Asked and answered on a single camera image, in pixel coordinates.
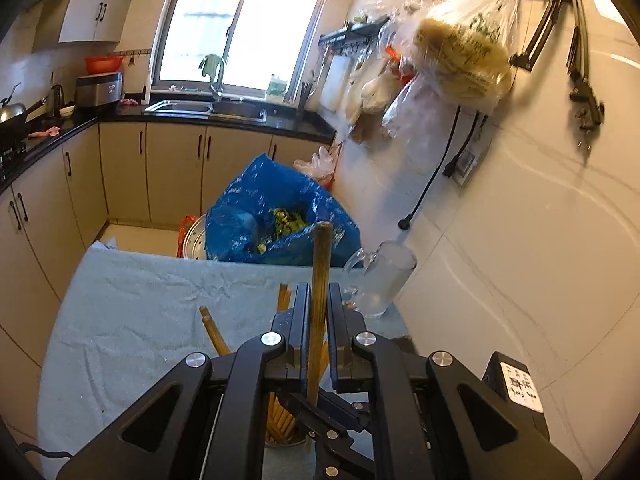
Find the green cloth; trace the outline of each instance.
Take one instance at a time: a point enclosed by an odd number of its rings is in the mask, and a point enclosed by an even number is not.
[[[202,76],[208,75],[209,80],[213,83],[220,65],[222,65],[222,58],[217,54],[209,54],[200,62],[198,68],[202,69]]]

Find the black countertop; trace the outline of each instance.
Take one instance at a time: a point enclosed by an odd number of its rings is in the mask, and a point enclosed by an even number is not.
[[[157,102],[162,98],[164,98],[164,96],[156,98],[155,101]],[[318,114],[305,112],[303,120],[296,124],[295,108],[261,102],[260,104],[267,111],[267,120],[264,123],[257,124],[198,118],[180,115],[179,113],[163,113],[161,115],[143,114],[146,108],[143,106],[117,107],[112,110],[103,110],[99,114],[94,110],[76,110],[73,116],[67,120],[61,118],[36,118],[27,123],[29,132],[47,130],[52,126],[58,126],[60,133],[55,137],[27,139],[26,151],[14,158],[14,160],[5,162],[2,168],[0,168],[0,193],[4,192],[14,180],[43,156],[47,155],[47,153],[52,152],[56,147],[66,140],[69,140],[75,134],[82,132],[98,122],[139,121],[144,123],[199,124],[203,126],[220,126],[223,128],[264,132],[266,134],[283,137],[311,140],[320,144],[331,144],[333,142],[335,129]]]

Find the window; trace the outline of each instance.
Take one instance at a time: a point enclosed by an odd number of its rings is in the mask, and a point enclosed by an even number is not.
[[[198,66],[226,60],[224,91],[264,95],[272,75],[294,95],[322,0],[172,0],[164,24],[154,84],[206,90]]]

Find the window frame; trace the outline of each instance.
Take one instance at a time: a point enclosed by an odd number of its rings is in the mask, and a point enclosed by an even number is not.
[[[236,26],[238,25],[238,19],[240,18],[240,13],[242,12],[244,1],[245,0],[238,1],[238,7],[236,8],[236,13],[233,16],[231,25],[229,27],[229,32],[226,37],[225,49],[223,51],[223,57],[225,58],[225,60],[228,59],[229,50],[231,48],[231,42],[233,40],[233,36],[236,31]],[[320,19],[320,14],[322,12],[322,8],[324,7],[325,1],[326,0],[316,1],[316,6],[314,7],[314,10],[309,19],[309,24],[307,25],[307,28],[306,28],[305,37],[304,37],[304,40],[302,41],[302,46],[300,47],[300,51],[298,53],[298,59],[296,60],[296,65],[291,75],[289,87],[287,88],[287,93],[285,94],[286,102],[292,102],[298,93],[298,87],[300,86],[300,79],[302,78],[302,73],[305,67],[306,58],[308,57],[308,53],[311,48],[311,42],[313,40],[316,27],[318,26],[318,21]],[[210,83],[206,81],[185,81],[185,80],[168,80],[168,79],[161,80],[160,79],[160,67],[162,65],[162,58],[164,57],[166,40],[169,35],[169,28],[171,27],[171,22],[173,21],[173,18],[174,18],[175,6],[177,5],[177,3],[178,3],[178,0],[170,0],[166,15],[164,16],[164,20],[162,21],[162,28],[160,31],[158,46],[156,47],[156,56],[153,64],[152,89],[167,90],[169,86],[175,85],[183,92],[190,92],[190,91],[191,92],[208,92]],[[230,95],[255,97],[255,98],[264,97],[264,90],[260,90],[256,88],[248,88],[248,87],[242,87],[242,86],[223,84],[222,89],[225,94],[230,94]]]

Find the cable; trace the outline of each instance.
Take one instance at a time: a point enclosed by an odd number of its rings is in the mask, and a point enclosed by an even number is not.
[[[460,116],[460,107],[458,107],[458,109],[456,110],[456,117],[453,119],[453,124],[451,125],[451,133],[449,134],[447,147],[444,149],[444,153],[442,154],[442,160],[438,164],[438,167],[436,168],[436,170],[431,175],[431,178],[429,179],[427,186],[424,188],[424,191],[420,195],[420,199],[418,200],[418,203],[415,205],[414,210],[411,211],[409,215],[407,215],[405,218],[403,218],[401,221],[398,222],[398,227],[401,228],[402,231],[408,231],[409,227],[411,227],[411,220],[414,219],[414,215],[417,213],[418,209],[420,208],[420,204],[422,203],[422,200],[424,200],[424,197],[427,194],[427,191],[431,187],[431,184],[435,180],[437,174],[440,173],[440,168],[444,164],[444,159],[447,158],[447,152],[449,151],[449,147],[451,146],[451,140],[453,139],[453,134],[456,132],[456,125],[458,124],[459,116]]]
[[[454,157],[444,167],[444,171],[442,171],[442,174],[447,178],[451,178],[451,176],[453,175],[453,172],[456,171],[456,166],[458,165],[460,156],[465,151],[465,148],[469,145],[469,142],[471,141],[471,137],[474,134],[474,130],[476,129],[476,124],[478,123],[479,117],[480,117],[480,112],[476,112],[476,116],[474,117],[474,123],[471,125],[471,130],[469,131],[468,136],[466,136],[465,142],[462,144],[462,146],[460,146],[460,149],[458,150],[456,155],[454,155]],[[489,118],[488,115],[485,115],[484,118],[482,118],[482,123],[480,124],[481,131],[482,131],[482,128],[484,127],[484,123],[488,118]]]
[[[34,444],[30,444],[29,442],[22,442],[18,444],[18,448],[21,452],[26,453],[28,451],[34,451],[39,455],[42,455],[46,458],[73,458],[74,456],[67,451],[44,451],[41,447],[38,447]]]

